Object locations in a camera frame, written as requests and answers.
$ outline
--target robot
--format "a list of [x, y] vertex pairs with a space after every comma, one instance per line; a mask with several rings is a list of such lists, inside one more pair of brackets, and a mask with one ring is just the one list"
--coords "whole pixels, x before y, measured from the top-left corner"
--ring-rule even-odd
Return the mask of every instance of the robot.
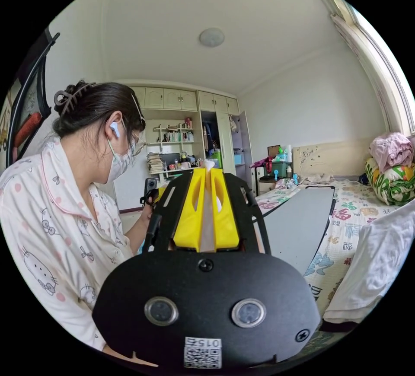
[[[110, 348], [179, 370], [242, 369], [299, 353], [320, 322], [316, 302], [301, 274], [271, 255], [248, 185], [197, 168], [166, 188], [147, 179], [144, 192], [153, 215], [143, 252], [108, 276], [93, 310]], [[209, 253], [200, 251], [205, 193], [214, 202]]]

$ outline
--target camera lens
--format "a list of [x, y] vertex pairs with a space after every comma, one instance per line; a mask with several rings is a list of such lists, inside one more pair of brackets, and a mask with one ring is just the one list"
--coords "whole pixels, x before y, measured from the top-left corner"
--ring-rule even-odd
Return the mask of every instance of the camera lens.
[[144, 314], [147, 319], [159, 326], [174, 323], [179, 317], [176, 304], [166, 297], [154, 297], [146, 302]]
[[241, 328], [252, 328], [264, 321], [266, 309], [261, 301], [247, 298], [232, 309], [232, 321]]

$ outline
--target grey board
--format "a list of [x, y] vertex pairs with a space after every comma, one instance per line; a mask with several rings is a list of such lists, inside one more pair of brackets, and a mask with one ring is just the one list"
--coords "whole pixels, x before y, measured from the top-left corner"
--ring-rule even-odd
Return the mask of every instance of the grey board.
[[[264, 215], [271, 254], [304, 275], [326, 232], [335, 189], [308, 187]], [[257, 223], [255, 229], [259, 234]]]

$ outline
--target sticker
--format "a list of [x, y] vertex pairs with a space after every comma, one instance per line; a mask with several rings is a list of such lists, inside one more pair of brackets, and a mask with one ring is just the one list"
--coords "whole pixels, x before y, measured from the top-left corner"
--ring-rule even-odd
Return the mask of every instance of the sticker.
[[222, 340], [185, 337], [184, 364], [196, 369], [221, 369]]

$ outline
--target face mask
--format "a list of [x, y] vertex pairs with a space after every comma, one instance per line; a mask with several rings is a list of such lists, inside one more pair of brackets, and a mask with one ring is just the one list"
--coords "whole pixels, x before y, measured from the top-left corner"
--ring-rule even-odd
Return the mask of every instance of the face mask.
[[117, 154], [114, 151], [109, 140], [108, 140], [108, 144], [114, 156], [114, 158], [112, 159], [111, 169], [109, 170], [109, 175], [108, 175], [108, 180], [107, 180], [107, 183], [110, 183], [110, 182], [113, 182], [116, 178], [120, 177], [121, 174], [125, 173], [129, 164], [132, 162], [133, 151], [132, 151], [132, 148], [130, 147], [128, 149], [127, 154], [125, 156], [122, 156], [121, 154]]

